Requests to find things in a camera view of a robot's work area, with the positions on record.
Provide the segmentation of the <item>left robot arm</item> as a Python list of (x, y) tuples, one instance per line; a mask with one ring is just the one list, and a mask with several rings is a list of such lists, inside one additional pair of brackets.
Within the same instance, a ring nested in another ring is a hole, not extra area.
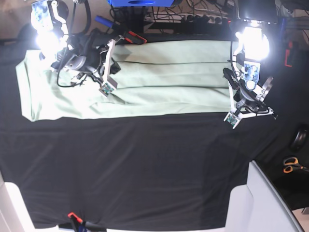
[(224, 118), (235, 129), (243, 119), (273, 116), (275, 111), (265, 104), (273, 77), (261, 81), (262, 62), (270, 53), (267, 26), (277, 24), (278, 14), (273, 0), (236, 0), (229, 26), (238, 40), (230, 42), (230, 68), (224, 68), (228, 81), (230, 111)]

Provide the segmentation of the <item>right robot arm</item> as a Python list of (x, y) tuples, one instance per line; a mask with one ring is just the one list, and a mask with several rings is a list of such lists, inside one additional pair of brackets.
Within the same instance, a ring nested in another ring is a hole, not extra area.
[(72, 33), (72, 25), (67, 24), (69, 10), (64, 1), (37, 0), (31, 8), (31, 24), (37, 32), (40, 60), (56, 71), (59, 87), (81, 86), (89, 77), (99, 84), (99, 91), (105, 97), (117, 90), (118, 83), (111, 75), (121, 68), (112, 56), (117, 42), (124, 39), (122, 35), (95, 47), (94, 41), (102, 32), (93, 29), (81, 43), (80, 36)]

